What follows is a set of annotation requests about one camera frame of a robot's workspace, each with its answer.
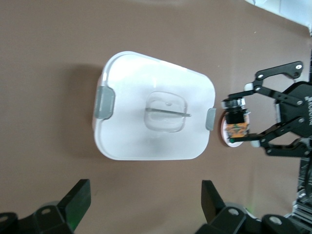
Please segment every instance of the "white lid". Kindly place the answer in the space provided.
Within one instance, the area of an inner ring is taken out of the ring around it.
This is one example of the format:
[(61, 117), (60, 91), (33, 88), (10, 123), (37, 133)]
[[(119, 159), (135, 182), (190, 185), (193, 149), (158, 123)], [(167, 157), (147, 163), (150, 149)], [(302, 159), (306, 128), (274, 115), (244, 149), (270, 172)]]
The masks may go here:
[(203, 74), (134, 52), (113, 56), (98, 82), (94, 137), (115, 160), (199, 156), (215, 118), (215, 89)]

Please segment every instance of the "gray latch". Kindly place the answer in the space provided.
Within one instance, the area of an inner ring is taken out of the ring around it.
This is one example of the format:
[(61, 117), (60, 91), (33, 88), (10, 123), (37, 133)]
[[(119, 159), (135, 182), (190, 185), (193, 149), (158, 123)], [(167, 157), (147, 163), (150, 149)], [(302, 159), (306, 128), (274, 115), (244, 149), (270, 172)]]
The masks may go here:
[(107, 86), (97, 88), (94, 116), (99, 119), (109, 119), (113, 114), (115, 102), (114, 91)]
[(212, 131), (214, 129), (215, 113), (216, 113), (216, 108), (211, 108), (207, 111), (206, 129), (209, 131)]

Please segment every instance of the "silver bolt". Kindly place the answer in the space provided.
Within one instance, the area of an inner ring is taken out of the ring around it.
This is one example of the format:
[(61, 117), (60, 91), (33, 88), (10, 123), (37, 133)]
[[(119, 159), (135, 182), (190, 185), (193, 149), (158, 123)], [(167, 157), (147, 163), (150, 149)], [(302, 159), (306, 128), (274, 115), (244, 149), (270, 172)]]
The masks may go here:
[(7, 219), (8, 219), (9, 217), (8, 216), (2, 216), (2, 217), (0, 217), (0, 223), (1, 222), (4, 222), (4, 221), (6, 221)]
[(230, 208), (229, 209), (229, 213), (231, 215), (235, 215), (235, 216), (238, 216), (239, 215), (239, 212), (236, 210), (236, 209), (233, 209), (233, 208)]
[(281, 225), (282, 224), (282, 221), (278, 218), (278, 217), (275, 217), (275, 216), (271, 216), (269, 218), (269, 220), (274, 223), (274, 224), (277, 224), (277, 225)]

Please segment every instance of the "white object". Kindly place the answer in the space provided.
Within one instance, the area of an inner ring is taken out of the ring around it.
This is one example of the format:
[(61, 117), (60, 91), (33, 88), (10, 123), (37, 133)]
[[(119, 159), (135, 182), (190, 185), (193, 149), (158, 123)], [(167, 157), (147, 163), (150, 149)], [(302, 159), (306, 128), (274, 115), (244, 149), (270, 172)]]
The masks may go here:
[(195, 158), (207, 147), (214, 102), (205, 75), (135, 52), (118, 53), (98, 81), (96, 145), (115, 160)]
[(237, 147), (237, 146), (240, 146), (243, 142), (240, 141), (240, 142), (235, 142), (235, 143), (230, 143), (230, 140), (229, 140), (229, 135), (226, 131), (226, 119), (225, 117), (222, 118), (222, 121), (221, 121), (221, 136), (222, 136), (222, 139), (223, 141), (230, 147)]
[(312, 37), (312, 0), (245, 0), (252, 5), (308, 27)]

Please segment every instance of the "brown floor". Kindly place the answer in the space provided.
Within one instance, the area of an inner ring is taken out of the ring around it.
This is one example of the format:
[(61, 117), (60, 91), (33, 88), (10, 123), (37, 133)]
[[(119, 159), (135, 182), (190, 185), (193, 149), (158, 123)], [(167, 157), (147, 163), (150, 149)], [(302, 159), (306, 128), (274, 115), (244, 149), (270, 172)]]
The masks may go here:
[[(225, 147), (216, 123), (196, 159), (113, 161), (97, 150), (91, 118), (97, 79), (117, 52), (204, 73), (219, 119), (220, 102), (256, 71), (309, 64), (307, 28), (243, 0), (10, 0), (0, 2), (0, 25), (0, 212), (25, 217), (80, 178), (91, 180), (92, 205), (77, 234), (192, 234), (205, 221), (203, 179), (258, 217), (291, 211), (299, 159), (268, 157), (247, 142)], [(289, 84), (281, 76), (265, 82)], [(275, 123), (269, 98), (246, 102), (252, 132)]]

